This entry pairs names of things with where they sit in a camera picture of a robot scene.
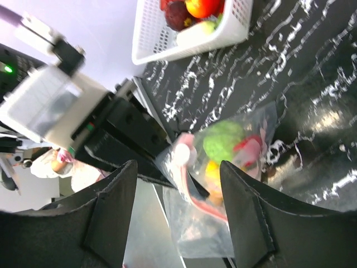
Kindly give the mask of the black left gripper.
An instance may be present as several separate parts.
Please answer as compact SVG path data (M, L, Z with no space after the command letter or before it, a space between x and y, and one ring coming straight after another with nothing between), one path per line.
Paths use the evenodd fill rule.
M83 91L77 105L84 117L71 133L71 155L108 171L135 160L143 181L177 190L185 199L208 198L210 193L189 173L196 156L154 161L168 142L163 128L134 96L137 89L134 81L125 80L116 93L106 90L96 97L94 90Z

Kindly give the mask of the clear zip top bag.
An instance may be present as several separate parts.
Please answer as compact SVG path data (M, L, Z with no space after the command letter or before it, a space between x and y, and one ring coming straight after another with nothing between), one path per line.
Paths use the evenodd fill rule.
M196 133L182 133L156 158L156 166L173 184L163 191L163 201L182 257L233 256L220 165L228 161L259 180L276 122L276 105L270 102Z

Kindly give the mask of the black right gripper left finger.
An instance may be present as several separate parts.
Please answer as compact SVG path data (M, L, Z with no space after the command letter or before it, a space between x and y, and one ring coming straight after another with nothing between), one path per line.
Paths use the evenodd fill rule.
M1 212L2 267L121 267L137 163L39 210Z

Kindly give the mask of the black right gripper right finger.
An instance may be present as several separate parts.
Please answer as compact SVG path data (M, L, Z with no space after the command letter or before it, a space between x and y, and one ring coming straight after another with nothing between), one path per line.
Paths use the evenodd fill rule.
M356 267L356 212L320 208L220 165L237 267Z

